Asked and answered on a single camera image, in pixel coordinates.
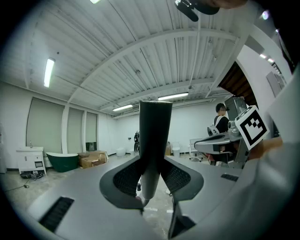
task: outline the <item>white cabinet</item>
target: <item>white cabinet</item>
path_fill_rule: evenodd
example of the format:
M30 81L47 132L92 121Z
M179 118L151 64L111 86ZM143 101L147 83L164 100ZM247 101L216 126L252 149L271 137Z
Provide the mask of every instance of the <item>white cabinet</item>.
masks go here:
M24 171L38 171L46 168L43 159L43 147L24 147L16 150L18 153L18 167L19 172Z

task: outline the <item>window blind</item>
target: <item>window blind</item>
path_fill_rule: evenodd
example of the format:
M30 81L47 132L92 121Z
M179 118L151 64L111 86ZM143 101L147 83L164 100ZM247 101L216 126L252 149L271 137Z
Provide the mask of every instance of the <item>window blind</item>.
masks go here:
M79 153L83 151L81 127L83 111L69 108L67 118L67 152Z
M32 99L28 121L26 145L44 147L44 152L61 153L61 120L64 106Z
M97 115L87 112L86 114L86 129L85 129L85 142L96 142L97 130Z

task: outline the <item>bathtub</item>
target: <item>bathtub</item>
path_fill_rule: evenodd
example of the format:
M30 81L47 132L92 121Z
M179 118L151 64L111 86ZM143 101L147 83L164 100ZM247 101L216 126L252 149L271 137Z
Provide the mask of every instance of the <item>bathtub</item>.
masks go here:
M46 154L53 168L60 173L67 172L78 167L78 154L54 152L47 152Z

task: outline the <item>dark cylindrical object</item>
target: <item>dark cylindrical object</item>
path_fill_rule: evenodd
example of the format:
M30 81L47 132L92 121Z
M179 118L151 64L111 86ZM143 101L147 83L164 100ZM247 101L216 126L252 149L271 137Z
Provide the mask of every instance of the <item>dark cylindrical object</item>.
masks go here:
M142 195L146 200L153 198L158 184L159 162L165 156L171 112L170 102L140 102Z

